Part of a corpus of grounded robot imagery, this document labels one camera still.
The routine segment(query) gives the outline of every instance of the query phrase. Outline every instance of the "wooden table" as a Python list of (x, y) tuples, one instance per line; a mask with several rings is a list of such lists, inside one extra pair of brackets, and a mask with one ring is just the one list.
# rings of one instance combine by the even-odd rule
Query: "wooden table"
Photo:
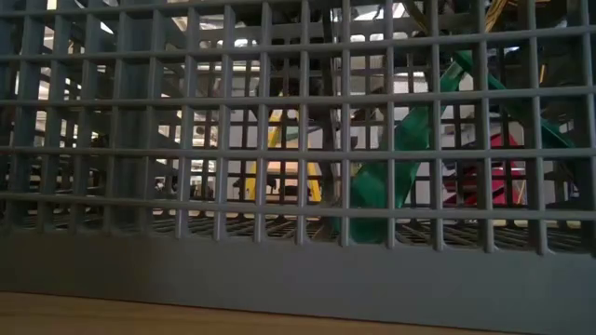
[(12, 334), (494, 334), (329, 318), (0, 292), (0, 333)]

